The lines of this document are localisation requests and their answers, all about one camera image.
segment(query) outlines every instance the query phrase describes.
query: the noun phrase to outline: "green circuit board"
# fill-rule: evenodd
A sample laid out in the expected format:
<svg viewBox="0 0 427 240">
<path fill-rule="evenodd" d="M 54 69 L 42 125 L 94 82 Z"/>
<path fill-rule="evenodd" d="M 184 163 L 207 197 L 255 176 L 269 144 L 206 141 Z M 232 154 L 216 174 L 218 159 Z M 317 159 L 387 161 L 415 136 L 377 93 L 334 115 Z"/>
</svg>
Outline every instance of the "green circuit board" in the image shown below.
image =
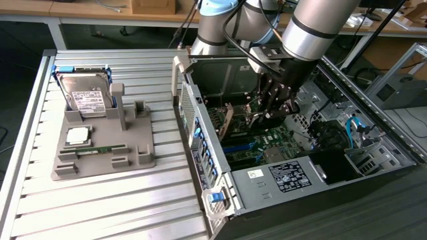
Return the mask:
<svg viewBox="0 0 427 240">
<path fill-rule="evenodd" d="M 224 124 L 227 108 L 208 108 L 208 115 L 216 130 Z M 228 126 L 228 134 L 242 137 L 224 138 L 220 142 L 232 170 L 240 170 L 270 164 L 266 150 L 278 147 L 285 160 L 294 159 L 302 148 L 285 124 L 271 129 L 251 131 L 246 123 L 249 109 L 246 105 L 234 106 L 234 117 Z M 227 149 L 250 145 L 250 149 L 227 152 Z"/>
</svg>

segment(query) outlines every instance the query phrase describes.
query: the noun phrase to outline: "warning label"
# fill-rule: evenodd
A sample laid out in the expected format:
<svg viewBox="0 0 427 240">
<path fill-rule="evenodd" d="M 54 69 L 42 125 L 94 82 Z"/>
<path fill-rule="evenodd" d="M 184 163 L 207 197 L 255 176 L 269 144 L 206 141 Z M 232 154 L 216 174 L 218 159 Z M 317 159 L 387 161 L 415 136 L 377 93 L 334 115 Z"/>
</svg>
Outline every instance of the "warning label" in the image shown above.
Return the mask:
<svg viewBox="0 0 427 240">
<path fill-rule="evenodd" d="M 80 113 L 91 114 L 106 112 L 102 91 L 74 91 L 72 97 Z"/>
<path fill-rule="evenodd" d="M 271 166 L 270 172 L 281 191 L 285 193 L 313 184 L 298 161 Z"/>
</svg>

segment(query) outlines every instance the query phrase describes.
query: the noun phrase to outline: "cardboard box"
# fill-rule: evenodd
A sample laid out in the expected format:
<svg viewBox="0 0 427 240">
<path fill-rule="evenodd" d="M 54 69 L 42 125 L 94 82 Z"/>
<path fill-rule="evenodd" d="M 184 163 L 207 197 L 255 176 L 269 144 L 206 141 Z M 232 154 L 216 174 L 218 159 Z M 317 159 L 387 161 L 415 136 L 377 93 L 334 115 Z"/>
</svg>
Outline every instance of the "cardboard box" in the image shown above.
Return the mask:
<svg viewBox="0 0 427 240">
<path fill-rule="evenodd" d="M 131 0 L 132 14 L 175 14 L 176 0 Z"/>
<path fill-rule="evenodd" d="M 422 22 L 418 22 L 418 21 L 411 21 L 409 18 L 406 18 L 403 16 L 399 17 L 399 20 L 409 27 L 425 28 L 427 26 L 427 23 L 422 23 Z"/>
</svg>

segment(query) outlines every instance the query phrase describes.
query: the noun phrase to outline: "slotted aluminum surface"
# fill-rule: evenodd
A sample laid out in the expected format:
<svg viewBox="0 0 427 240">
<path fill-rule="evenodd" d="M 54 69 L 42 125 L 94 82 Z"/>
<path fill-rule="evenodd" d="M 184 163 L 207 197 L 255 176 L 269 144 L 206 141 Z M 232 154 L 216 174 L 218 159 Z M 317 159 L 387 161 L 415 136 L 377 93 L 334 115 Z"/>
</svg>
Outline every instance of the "slotted aluminum surface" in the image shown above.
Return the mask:
<svg viewBox="0 0 427 240">
<path fill-rule="evenodd" d="M 36 136 L 12 238 L 208 239 L 171 102 L 172 58 L 184 54 L 184 50 L 170 49 L 58 52 L 58 66 L 99 68 L 108 64 L 112 81 L 126 86 L 124 104 L 147 101 L 156 166 L 80 179 L 51 180 L 66 100 L 50 78 L 46 99 L 39 100 L 44 101 L 39 124 L 32 126 Z"/>
</svg>

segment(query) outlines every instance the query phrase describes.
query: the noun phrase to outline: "sticker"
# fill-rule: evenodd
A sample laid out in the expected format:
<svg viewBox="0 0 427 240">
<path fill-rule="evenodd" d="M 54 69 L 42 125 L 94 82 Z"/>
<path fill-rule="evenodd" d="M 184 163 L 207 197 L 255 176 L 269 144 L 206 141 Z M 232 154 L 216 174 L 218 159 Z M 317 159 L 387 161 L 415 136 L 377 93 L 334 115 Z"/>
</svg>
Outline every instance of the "sticker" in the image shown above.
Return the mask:
<svg viewBox="0 0 427 240">
<path fill-rule="evenodd" d="M 269 169 L 275 183 L 285 193 L 313 185 L 298 161 L 271 166 Z"/>
<path fill-rule="evenodd" d="M 263 176 L 265 176 L 263 170 L 261 170 L 261 169 L 257 169 L 257 170 L 254 170 L 254 171 L 249 171 L 249 172 L 247 172 L 247 175 L 249 175 L 249 178 L 250 178 L 250 179 L 255 179 L 255 178 L 259 178 L 259 177 L 263 177 Z"/>
<path fill-rule="evenodd" d="M 94 151 L 82 151 L 82 152 L 76 152 L 75 154 L 78 156 L 82 156 L 82 155 L 91 155 L 91 154 L 98 154 L 99 151 L 94 150 Z"/>
<path fill-rule="evenodd" d="M 106 112 L 102 91 L 74 91 L 72 97 L 80 113 L 91 114 Z"/>
</svg>

